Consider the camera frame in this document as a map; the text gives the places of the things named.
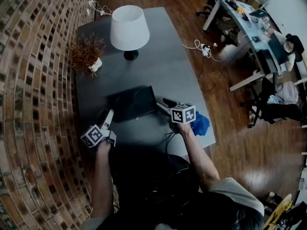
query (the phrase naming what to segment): white plant pot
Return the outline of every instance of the white plant pot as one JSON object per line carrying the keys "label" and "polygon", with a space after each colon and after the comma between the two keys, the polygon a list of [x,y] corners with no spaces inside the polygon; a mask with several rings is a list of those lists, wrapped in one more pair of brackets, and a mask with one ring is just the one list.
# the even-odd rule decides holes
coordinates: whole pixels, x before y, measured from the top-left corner
{"label": "white plant pot", "polygon": [[97,61],[91,66],[91,67],[88,67],[88,69],[91,71],[91,72],[97,72],[97,70],[102,66],[102,61],[100,58],[97,59]]}

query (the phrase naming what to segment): black lamp base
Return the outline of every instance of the black lamp base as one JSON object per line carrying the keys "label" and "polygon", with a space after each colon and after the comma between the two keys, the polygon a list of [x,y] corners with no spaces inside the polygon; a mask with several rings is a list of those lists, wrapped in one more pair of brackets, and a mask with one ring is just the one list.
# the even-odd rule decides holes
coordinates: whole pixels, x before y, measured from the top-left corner
{"label": "black lamp base", "polygon": [[139,52],[137,50],[125,51],[124,57],[127,60],[134,60],[139,56]]}

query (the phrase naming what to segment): black laptop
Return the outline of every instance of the black laptop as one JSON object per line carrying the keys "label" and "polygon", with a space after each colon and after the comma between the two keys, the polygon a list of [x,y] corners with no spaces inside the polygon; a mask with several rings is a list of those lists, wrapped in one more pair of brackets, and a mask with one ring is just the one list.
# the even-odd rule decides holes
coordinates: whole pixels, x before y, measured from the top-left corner
{"label": "black laptop", "polygon": [[279,65],[289,60],[282,44],[279,42],[277,36],[274,33],[270,36],[269,46],[273,54],[275,55]]}

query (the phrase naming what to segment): desk leg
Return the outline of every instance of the desk leg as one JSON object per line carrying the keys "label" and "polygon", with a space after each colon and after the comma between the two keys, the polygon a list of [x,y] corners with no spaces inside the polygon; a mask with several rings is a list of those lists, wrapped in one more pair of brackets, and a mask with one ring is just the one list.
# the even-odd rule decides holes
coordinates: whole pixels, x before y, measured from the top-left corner
{"label": "desk leg", "polygon": [[211,24],[211,22],[212,22],[213,18],[215,17],[217,11],[219,10],[220,6],[221,6],[220,0],[217,0],[216,3],[215,3],[215,6],[213,7],[213,9],[212,9],[212,11],[211,11],[211,13],[208,17],[208,19],[205,22],[205,25],[203,25],[203,27],[202,27],[202,29],[204,31],[206,31],[208,29],[209,25]]}
{"label": "desk leg", "polygon": [[241,87],[243,87],[243,86],[245,86],[245,85],[247,85],[247,84],[249,84],[249,83],[251,83],[251,82],[253,82],[253,81],[257,80],[257,79],[259,79],[259,78],[262,78],[262,77],[265,77],[265,74],[262,71],[257,72],[256,74],[253,74],[252,76],[250,76],[249,78],[241,81],[240,83],[237,83],[234,86],[231,86],[229,88],[229,90],[230,91],[234,91],[234,90],[236,90],[238,88],[241,88]]}

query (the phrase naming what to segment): wooden floor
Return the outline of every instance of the wooden floor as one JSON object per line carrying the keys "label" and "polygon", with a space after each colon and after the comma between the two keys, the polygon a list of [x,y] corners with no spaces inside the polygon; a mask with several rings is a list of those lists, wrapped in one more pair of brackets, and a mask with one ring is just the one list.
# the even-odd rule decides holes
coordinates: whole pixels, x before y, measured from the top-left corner
{"label": "wooden floor", "polygon": [[[212,45],[219,44],[215,32],[203,35],[204,18],[195,16],[206,0],[100,0],[114,10],[119,6],[133,4],[141,8],[165,7],[182,43],[193,46],[199,39]],[[218,79],[224,64],[205,59],[198,50],[186,50],[198,76],[203,75],[200,86],[204,90],[212,121],[216,144],[210,147],[211,158],[221,177],[233,177],[255,196],[270,191],[281,196],[296,195],[300,171],[303,168],[302,151],[306,151],[306,132],[300,123],[287,120],[269,125],[259,121],[253,129],[247,129],[248,112],[239,103],[248,99],[248,92],[241,88],[230,92],[229,86],[243,79],[242,72],[248,66],[227,67]]]}

